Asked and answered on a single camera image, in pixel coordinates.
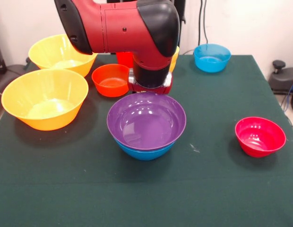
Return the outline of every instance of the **bowl rim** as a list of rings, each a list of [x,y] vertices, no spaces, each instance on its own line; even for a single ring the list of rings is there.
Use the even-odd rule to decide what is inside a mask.
[[[34,64],[36,64],[37,66],[41,66],[41,67],[43,67],[43,68],[46,68],[46,69],[54,69],[53,67],[45,66],[45,65],[43,65],[43,64],[39,64],[39,63],[37,63],[36,61],[34,61],[34,60],[32,59],[32,51],[33,51],[33,48],[36,47],[37,45],[39,45],[40,43],[44,42],[44,41],[47,40],[47,39],[52,39],[52,38],[55,38],[55,37],[65,37],[65,38],[67,38],[67,39],[69,40],[67,34],[58,34],[58,35],[51,35],[51,36],[45,37],[45,38],[43,38],[43,39],[37,41],[36,43],[34,43],[34,44],[30,47],[29,52],[28,52],[28,57],[29,57],[29,59],[30,59]],[[95,58],[97,57],[97,55],[98,55],[98,53],[92,53],[92,54],[90,55],[91,58],[89,58],[87,61],[83,61],[83,63],[80,64],[80,65],[73,66],[73,67],[66,67],[66,68],[55,68],[55,69],[73,69],[73,68],[76,68],[76,67],[78,67],[78,66],[85,65],[85,64],[87,64],[87,63],[89,63],[89,62],[91,62],[91,61],[94,61]]]
[[[117,63],[113,63],[113,64],[105,64],[105,65],[102,65],[102,66],[99,66],[98,68],[96,68],[93,72],[92,72],[92,75],[91,75],[91,78],[92,78],[92,81],[96,84],[96,85],[98,85],[98,86],[100,86],[100,87],[105,87],[105,88],[114,88],[114,89],[118,89],[118,88],[120,88],[120,87],[124,87],[125,85],[127,86],[128,85],[128,82],[126,81],[126,84],[123,84],[123,85],[118,85],[118,86],[104,86],[104,85],[101,85],[100,83],[97,83],[97,82],[95,82],[95,80],[94,80],[94,73],[97,71],[97,70],[99,70],[100,68],[105,68],[105,66],[120,66],[120,67],[123,67],[123,68],[127,68],[127,69],[129,69],[129,67],[127,67],[127,66],[125,66],[125,65],[121,65],[121,64],[117,64]]]
[[[199,57],[196,56],[195,51],[196,51],[197,49],[199,49],[200,47],[202,47],[202,46],[218,46],[218,47],[221,47],[221,48],[223,48],[223,49],[225,49],[226,51],[229,52],[229,55],[230,55],[230,56],[229,56],[226,60],[224,60],[224,61],[220,61],[220,62],[211,62],[211,64],[221,64],[221,63],[224,63],[224,62],[228,62],[228,61],[230,60],[230,58],[232,57],[232,53],[231,53],[231,51],[230,51],[229,49],[227,49],[225,46],[222,46],[222,45],[219,45],[219,44],[201,44],[201,45],[197,46],[197,47],[194,49],[194,56],[195,56],[195,58],[200,59]]]
[[[24,117],[24,116],[20,116],[18,114],[14,114],[12,113],[10,110],[8,110],[8,108],[5,106],[4,102],[3,102],[3,98],[5,96],[5,93],[7,92],[7,88],[11,87],[14,83],[16,83],[17,81],[21,80],[21,78],[23,77],[28,77],[28,76],[31,76],[32,74],[36,74],[40,71],[63,71],[63,72],[67,72],[67,73],[71,73],[71,74],[76,74],[78,75],[78,77],[84,81],[84,84],[85,84],[85,87],[86,87],[86,92],[84,94],[84,97],[82,99],[82,101],[78,102],[77,105],[75,105],[73,108],[69,109],[67,112],[63,113],[63,114],[59,114],[59,115],[56,115],[56,116],[52,116],[52,117],[44,117],[44,118],[30,118],[30,117]],[[89,85],[88,85],[88,82],[86,81],[86,79],[80,75],[79,73],[77,72],[74,72],[74,71],[71,71],[71,70],[67,70],[67,69],[42,69],[42,70],[35,70],[35,71],[32,71],[32,72],[29,72],[29,73],[26,73],[18,78],[16,78],[15,80],[13,80],[11,83],[8,84],[8,86],[6,86],[6,88],[4,89],[2,95],[1,95],[1,104],[3,106],[3,108],[5,109],[5,111],[7,111],[10,115],[16,117],[16,118],[20,118],[20,119],[24,119],[24,120],[47,120],[47,119],[52,119],[52,118],[56,118],[58,116],[62,116],[64,114],[67,114],[71,111],[73,111],[74,109],[76,109],[78,106],[80,106],[83,101],[86,99],[87,95],[88,95],[88,92],[89,92]]]
[[[125,99],[125,98],[127,98],[127,97],[129,97],[129,96],[143,95],[144,93],[145,93],[145,92],[139,92],[139,93],[134,93],[134,94],[127,95],[127,96],[121,98],[120,100],[118,100],[117,102],[115,102],[115,103],[112,105],[112,107],[109,109],[109,112],[108,112],[108,114],[107,114],[107,128],[108,128],[108,130],[109,130],[109,132],[110,132],[110,134],[111,134],[112,136],[113,136],[113,133],[112,133],[110,127],[109,127],[109,114],[110,114],[110,112],[112,111],[112,109],[113,109],[113,108],[114,108],[114,107],[115,107],[120,101],[122,101],[123,99]],[[156,93],[153,93],[153,92],[147,92],[147,93],[154,94],[154,95],[159,95],[159,94],[156,94]],[[176,104],[178,104],[178,106],[180,107],[181,111],[182,111],[183,114],[184,114],[184,124],[183,124],[183,128],[182,128],[181,132],[179,133],[179,135],[178,135],[175,139],[173,139],[172,141],[169,141],[168,143],[165,143],[165,144],[163,144],[163,145],[161,145],[161,146],[154,147],[154,148],[136,148],[136,147],[129,147],[128,144],[125,144],[125,143],[121,142],[121,141],[120,141],[119,139],[117,139],[115,136],[113,136],[113,138],[114,138],[115,140],[117,140],[119,143],[121,143],[122,145],[124,145],[124,146],[126,146],[126,147],[128,147],[128,148],[131,148],[131,149],[134,149],[134,150],[141,150],[141,151],[146,151],[146,150],[151,151],[151,150],[162,149],[162,148],[164,148],[164,147],[167,147],[167,146],[171,145],[171,144],[174,143],[177,139],[179,139],[179,137],[183,134],[183,132],[184,132],[184,130],[185,130],[185,128],[186,128],[187,117],[186,117],[185,111],[184,111],[183,107],[181,106],[181,104],[180,104],[177,100],[175,100],[174,98],[172,98],[172,97],[170,97],[170,96],[168,96],[168,95],[165,95],[165,94],[160,95],[160,96],[166,96],[166,97],[168,97],[169,99],[171,99],[172,101],[174,101]]]
[[[119,146],[123,146],[124,148],[130,150],[131,152],[135,152],[135,153],[138,153],[138,154],[153,154],[153,153],[157,153],[157,152],[161,152],[165,149],[170,149],[172,148],[172,146],[175,144],[175,142],[163,147],[163,148],[160,148],[160,149],[156,149],[156,150],[135,150],[133,148],[129,148],[127,146],[124,146],[122,143],[120,143],[118,140],[116,140],[116,143],[119,145]]]
[[[286,143],[286,134],[285,134],[285,132],[283,131],[283,129],[282,129],[277,123],[273,122],[273,121],[270,120],[270,119],[267,119],[267,118],[264,118],[264,117],[256,117],[256,116],[244,117],[244,118],[240,119],[240,120],[236,123],[236,125],[235,125],[235,134],[236,134],[237,139],[238,139],[241,143],[243,143],[245,146],[247,146],[247,147],[250,148],[249,144],[247,144],[247,143],[245,143],[243,140],[241,140],[241,138],[239,137],[239,135],[238,135],[238,133],[237,133],[237,128],[238,128],[239,123],[241,123],[242,121],[244,121],[244,120],[246,120],[246,119],[250,119],[250,118],[256,118],[256,119],[265,120],[265,121],[267,121],[267,122],[271,122],[272,124],[274,124],[275,126],[277,126],[277,127],[281,130],[281,132],[282,132],[282,134],[283,134],[283,136],[284,136],[284,142],[282,143],[282,145],[281,145],[280,147],[278,147],[278,148],[276,148],[276,149],[263,150],[263,149],[256,149],[256,148],[253,148],[254,150],[256,150],[256,151],[260,151],[260,152],[272,153],[272,152],[275,152],[275,151],[277,151],[277,150],[280,150],[280,149],[285,145],[285,143]]]

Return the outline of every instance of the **yellow bowl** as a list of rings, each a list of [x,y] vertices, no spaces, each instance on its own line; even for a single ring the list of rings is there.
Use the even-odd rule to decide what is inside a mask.
[[[171,66],[170,66],[170,72],[174,71],[178,56],[179,56],[179,47],[177,46],[176,52],[172,57]]]
[[[40,69],[68,69],[85,77],[91,70],[97,53],[79,53],[67,35],[63,34],[38,41],[30,48],[28,55]]]
[[[9,114],[32,128],[50,131],[74,120],[88,89],[86,79],[76,72],[37,70],[12,81],[1,103]]]

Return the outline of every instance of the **purple bowl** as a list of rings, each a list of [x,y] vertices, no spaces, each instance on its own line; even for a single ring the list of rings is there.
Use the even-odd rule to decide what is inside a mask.
[[[136,150],[155,150],[172,144],[181,136],[186,115],[175,99],[142,92],[117,101],[109,110],[107,125],[122,145]]]

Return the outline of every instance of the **white wall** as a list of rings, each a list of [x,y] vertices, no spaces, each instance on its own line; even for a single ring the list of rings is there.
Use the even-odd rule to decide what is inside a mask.
[[[199,7],[199,0],[187,0],[180,53],[198,45]],[[265,77],[275,59],[293,66],[293,0],[207,0],[206,31],[209,43],[252,54]]]
[[[187,0],[181,52],[198,44],[199,6],[199,0]],[[265,76],[274,59],[293,66],[293,0],[208,0],[206,26],[210,43],[254,55]],[[25,64],[31,45],[60,33],[54,0],[0,0],[0,47],[7,65]]]
[[[35,42],[61,33],[54,0],[0,0],[0,48],[6,65],[25,64]]]

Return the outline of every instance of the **table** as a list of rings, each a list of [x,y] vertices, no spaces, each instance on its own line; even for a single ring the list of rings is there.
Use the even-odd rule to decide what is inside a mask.
[[[93,68],[116,62],[99,55]],[[252,56],[233,56],[206,74],[180,56],[170,96],[187,127],[163,157],[143,162],[120,150],[106,127],[118,98],[89,94],[57,131],[36,131],[5,113],[0,121],[0,226],[293,226],[293,129]],[[287,135],[282,151],[251,158],[234,134],[262,116]]]

